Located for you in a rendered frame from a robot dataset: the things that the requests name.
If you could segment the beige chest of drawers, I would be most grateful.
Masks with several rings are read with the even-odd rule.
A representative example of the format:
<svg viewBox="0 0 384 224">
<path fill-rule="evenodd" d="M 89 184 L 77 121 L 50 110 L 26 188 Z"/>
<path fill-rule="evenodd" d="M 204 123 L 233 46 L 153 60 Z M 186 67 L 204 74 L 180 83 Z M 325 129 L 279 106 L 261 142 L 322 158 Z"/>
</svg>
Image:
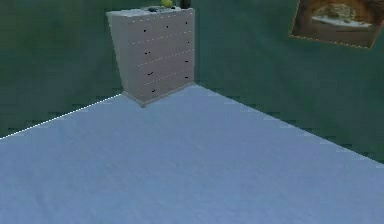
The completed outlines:
<svg viewBox="0 0 384 224">
<path fill-rule="evenodd" d="M 195 83 L 195 10 L 149 7 L 106 14 L 123 94 L 142 107 Z"/>
</svg>

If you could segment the brown framed wall picture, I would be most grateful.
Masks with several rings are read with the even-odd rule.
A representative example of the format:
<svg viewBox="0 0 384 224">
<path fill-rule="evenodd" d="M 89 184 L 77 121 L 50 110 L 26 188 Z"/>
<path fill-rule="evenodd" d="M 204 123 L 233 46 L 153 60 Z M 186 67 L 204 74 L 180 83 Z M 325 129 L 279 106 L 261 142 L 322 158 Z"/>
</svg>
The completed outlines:
<svg viewBox="0 0 384 224">
<path fill-rule="evenodd" d="M 298 0 L 290 35 L 370 49 L 384 27 L 384 0 Z"/>
</svg>

